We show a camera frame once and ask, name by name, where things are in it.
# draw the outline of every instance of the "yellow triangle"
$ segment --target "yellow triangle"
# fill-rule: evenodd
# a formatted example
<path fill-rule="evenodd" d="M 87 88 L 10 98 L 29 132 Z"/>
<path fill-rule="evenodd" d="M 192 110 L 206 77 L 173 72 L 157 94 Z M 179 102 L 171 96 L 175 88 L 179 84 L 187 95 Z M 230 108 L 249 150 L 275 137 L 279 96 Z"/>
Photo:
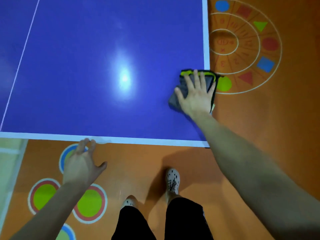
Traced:
<path fill-rule="evenodd" d="M 268 24 L 268 22 L 253 22 L 255 27 L 257 27 L 257 29 L 262 32 L 263 29 L 266 27 L 266 25 Z"/>

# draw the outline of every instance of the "blue table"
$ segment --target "blue table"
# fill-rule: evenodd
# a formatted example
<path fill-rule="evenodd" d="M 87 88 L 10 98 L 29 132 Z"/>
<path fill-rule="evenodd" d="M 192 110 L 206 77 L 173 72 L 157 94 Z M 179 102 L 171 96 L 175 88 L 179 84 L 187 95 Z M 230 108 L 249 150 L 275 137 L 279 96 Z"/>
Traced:
<path fill-rule="evenodd" d="M 0 0 L 0 137 L 207 147 L 168 106 L 207 0 Z"/>

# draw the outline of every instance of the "black pants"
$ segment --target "black pants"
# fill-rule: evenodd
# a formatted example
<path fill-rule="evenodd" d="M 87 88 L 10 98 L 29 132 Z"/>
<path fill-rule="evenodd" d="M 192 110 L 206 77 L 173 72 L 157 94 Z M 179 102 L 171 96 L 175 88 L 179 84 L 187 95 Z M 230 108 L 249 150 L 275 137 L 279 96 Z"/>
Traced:
<path fill-rule="evenodd" d="M 212 240 L 202 206 L 186 198 L 173 199 L 167 208 L 164 238 Z M 125 206 L 120 211 L 118 224 L 111 239 L 156 238 L 140 211 L 132 206 Z"/>

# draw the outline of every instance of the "blue square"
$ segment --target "blue square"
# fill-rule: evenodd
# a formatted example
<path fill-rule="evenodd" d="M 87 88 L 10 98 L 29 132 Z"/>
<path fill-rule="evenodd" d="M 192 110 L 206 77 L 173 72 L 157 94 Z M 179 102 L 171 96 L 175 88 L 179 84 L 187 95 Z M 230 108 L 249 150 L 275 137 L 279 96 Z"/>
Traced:
<path fill-rule="evenodd" d="M 257 64 L 257 67 L 264 70 L 265 72 L 271 72 L 275 63 L 272 60 L 262 56 L 260 61 Z"/>

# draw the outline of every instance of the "concentric circle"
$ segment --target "concentric circle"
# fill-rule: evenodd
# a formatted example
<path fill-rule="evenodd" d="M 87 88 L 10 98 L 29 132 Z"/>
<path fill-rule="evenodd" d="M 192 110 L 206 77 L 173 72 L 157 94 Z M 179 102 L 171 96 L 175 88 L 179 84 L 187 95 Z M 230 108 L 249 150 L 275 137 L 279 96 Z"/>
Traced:
<path fill-rule="evenodd" d="M 92 184 L 72 210 L 75 218 L 82 223 L 91 224 L 98 221 L 106 212 L 108 204 L 104 189 Z"/>
<path fill-rule="evenodd" d="M 56 193 L 60 184 L 52 178 L 39 180 L 31 188 L 28 195 L 28 207 L 32 214 L 36 214 Z"/>
<path fill-rule="evenodd" d="M 68 224 L 63 224 L 56 240 L 76 240 L 75 232 Z"/>
<path fill-rule="evenodd" d="M 260 87 L 274 75 L 282 58 L 278 30 L 250 4 L 238 0 L 210 2 L 214 8 L 209 15 L 210 67 L 227 76 L 219 79 L 217 93 L 238 94 Z"/>
<path fill-rule="evenodd" d="M 64 164 L 65 164 L 66 160 L 68 160 L 68 158 L 73 154 L 73 152 L 75 151 L 77 146 L 78 146 L 78 143 L 69 145 L 61 153 L 60 158 L 59 158 L 59 169 L 60 169 L 60 172 L 62 174 L 63 174 L 63 171 L 64 171 Z"/>

